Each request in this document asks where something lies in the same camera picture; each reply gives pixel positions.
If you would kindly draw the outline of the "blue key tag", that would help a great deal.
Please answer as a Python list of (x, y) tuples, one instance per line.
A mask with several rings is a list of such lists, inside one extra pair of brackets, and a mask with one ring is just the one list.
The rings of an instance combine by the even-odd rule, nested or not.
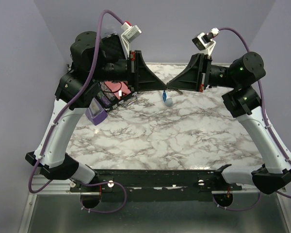
[(164, 91), (162, 92), (162, 100), (163, 100), (164, 103), (166, 102), (166, 99), (167, 99), (167, 93), (166, 93), (166, 91), (164, 90)]

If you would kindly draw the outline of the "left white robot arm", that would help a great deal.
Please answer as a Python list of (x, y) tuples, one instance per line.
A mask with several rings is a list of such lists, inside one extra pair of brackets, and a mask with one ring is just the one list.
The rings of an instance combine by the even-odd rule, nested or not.
[(88, 192), (97, 188), (96, 173), (66, 153), (68, 142), (81, 116), (101, 92), (104, 81), (126, 82), (136, 92), (165, 90), (146, 65), (139, 50), (124, 57), (119, 36), (101, 38), (93, 31), (79, 34), (70, 47), (72, 68), (59, 81), (53, 113), (46, 133), (26, 161), (41, 168), (49, 180), (74, 179)]

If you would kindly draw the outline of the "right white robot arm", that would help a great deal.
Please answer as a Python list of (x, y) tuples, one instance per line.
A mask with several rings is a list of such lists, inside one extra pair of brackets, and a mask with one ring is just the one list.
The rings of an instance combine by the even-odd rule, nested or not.
[(264, 161), (262, 166), (228, 166), (213, 178), (214, 186), (225, 190), (232, 183), (254, 185), (264, 194), (272, 194), (291, 182), (291, 152), (279, 139), (262, 112), (262, 99), (252, 84), (265, 76), (262, 57), (248, 52), (229, 67), (212, 65), (209, 55), (191, 57), (187, 67), (167, 83), (169, 89), (203, 92), (208, 86), (227, 87), (222, 95), (225, 107), (246, 129)]

